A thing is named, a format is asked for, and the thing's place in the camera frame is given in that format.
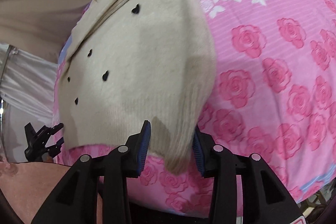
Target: human skin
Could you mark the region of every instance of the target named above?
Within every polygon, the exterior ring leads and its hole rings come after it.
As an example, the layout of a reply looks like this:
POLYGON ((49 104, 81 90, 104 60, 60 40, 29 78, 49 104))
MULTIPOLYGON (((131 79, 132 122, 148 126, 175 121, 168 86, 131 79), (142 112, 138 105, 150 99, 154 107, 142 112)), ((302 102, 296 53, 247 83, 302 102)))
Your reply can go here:
MULTIPOLYGON (((38 209, 69 168, 50 162, 11 163, 8 168, 2 162, 0 189, 23 223, 31 224, 38 209)), ((102 199, 99 195, 97 224, 102 224, 102 199)))

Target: silver screw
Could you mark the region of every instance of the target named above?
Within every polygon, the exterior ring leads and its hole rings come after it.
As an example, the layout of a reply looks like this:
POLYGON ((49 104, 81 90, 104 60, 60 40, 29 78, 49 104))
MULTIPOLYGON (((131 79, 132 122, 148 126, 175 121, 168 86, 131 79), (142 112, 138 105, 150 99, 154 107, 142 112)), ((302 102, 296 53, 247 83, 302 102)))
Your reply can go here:
POLYGON ((122 145, 122 146, 118 147, 118 151, 120 153, 125 153, 125 152, 127 152, 127 150, 128 150, 128 147, 126 145, 122 145))
POLYGON ((251 158, 252 158, 253 160, 256 160, 256 161, 258 161, 258 160, 261 159, 260 155, 257 154, 257 153, 252 154, 251 158))
POLYGON ((89 155, 82 155, 81 156, 81 162, 87 162, 90 159, 89 155))
POLYGON ((216 144, 214 147, 213 147, 213 150, 215 150, 216 152, 222 152, 224 150, 223 146, 219 145, 219 144, 216 144))

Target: white sticker with red border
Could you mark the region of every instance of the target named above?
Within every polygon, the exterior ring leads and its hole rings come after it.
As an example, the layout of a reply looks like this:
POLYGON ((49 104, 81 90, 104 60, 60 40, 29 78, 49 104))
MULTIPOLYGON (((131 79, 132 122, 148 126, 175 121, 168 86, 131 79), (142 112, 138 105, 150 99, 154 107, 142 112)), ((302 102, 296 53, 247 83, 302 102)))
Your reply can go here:
POLYGON ((300 216, 298 219, 294 220, 290 224, 306 224, 306 219, 304 216, 300 216))

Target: knit sweater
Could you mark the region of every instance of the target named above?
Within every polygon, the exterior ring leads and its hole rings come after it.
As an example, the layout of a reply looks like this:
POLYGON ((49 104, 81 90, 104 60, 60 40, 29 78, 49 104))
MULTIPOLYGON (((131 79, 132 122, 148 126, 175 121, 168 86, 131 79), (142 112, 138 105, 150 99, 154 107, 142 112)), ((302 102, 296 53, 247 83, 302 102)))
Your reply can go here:
POLYGON ((150 152, 185 170, 215 78, 198 0, 93 0, 72 31, 59 82, 67 148, 121 145, 152 125, 150 152))

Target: bed sheet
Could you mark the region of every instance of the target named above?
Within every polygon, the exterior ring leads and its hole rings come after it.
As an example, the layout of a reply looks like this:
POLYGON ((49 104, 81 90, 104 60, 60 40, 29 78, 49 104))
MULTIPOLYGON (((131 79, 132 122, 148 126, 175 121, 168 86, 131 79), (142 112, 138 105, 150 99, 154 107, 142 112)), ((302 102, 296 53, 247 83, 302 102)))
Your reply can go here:
MULTIPOLYGON (((199 1, 217 54, 217 79, 200 129, 233 153, 259 153, 297 202, 306 199, 336 176, 336 0, 199 1)), ((58 78, 70 43, 71 37, 58 78)), ((72 165, 84 153, 95 157, 111 149, 63 149, 56 161, 72 165)), ((150 155, 140 178, 128 180, 128 193, 149 208, 205 217, 212 183, 193 161, 185 174, 174 176, 150 155)))

